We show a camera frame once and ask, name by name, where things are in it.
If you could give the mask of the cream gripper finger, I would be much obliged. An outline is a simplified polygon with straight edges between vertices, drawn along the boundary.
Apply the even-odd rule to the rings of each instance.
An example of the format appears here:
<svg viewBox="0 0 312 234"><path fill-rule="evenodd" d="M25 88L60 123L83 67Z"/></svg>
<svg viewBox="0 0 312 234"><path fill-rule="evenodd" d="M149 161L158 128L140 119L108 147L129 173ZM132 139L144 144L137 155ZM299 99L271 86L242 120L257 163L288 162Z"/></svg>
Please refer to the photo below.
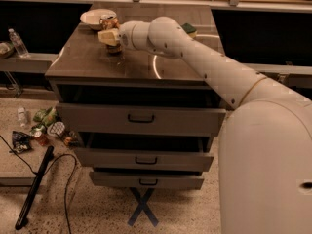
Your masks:
<svg viewBox="0 0 312 234"><path fill-rule="evenodd" d="M99 31L97 33L97 37L101 43L104 43L106 45L112 44L112 34L109 31L106 30Z"/></svg>

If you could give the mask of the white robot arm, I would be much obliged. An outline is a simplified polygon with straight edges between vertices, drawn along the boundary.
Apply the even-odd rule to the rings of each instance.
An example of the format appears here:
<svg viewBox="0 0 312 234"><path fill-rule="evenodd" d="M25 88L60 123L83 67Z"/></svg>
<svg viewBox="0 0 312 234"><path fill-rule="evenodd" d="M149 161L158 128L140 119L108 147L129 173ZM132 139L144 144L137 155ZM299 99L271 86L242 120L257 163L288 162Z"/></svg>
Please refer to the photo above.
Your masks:
<svg viewBox="0 0 312 234"><path fill-rule="evenodd" d="M219 135L222 234L312 234L312 102L190 37L173 19L129 21L101 42L180 58L233 109Z"/></svg>

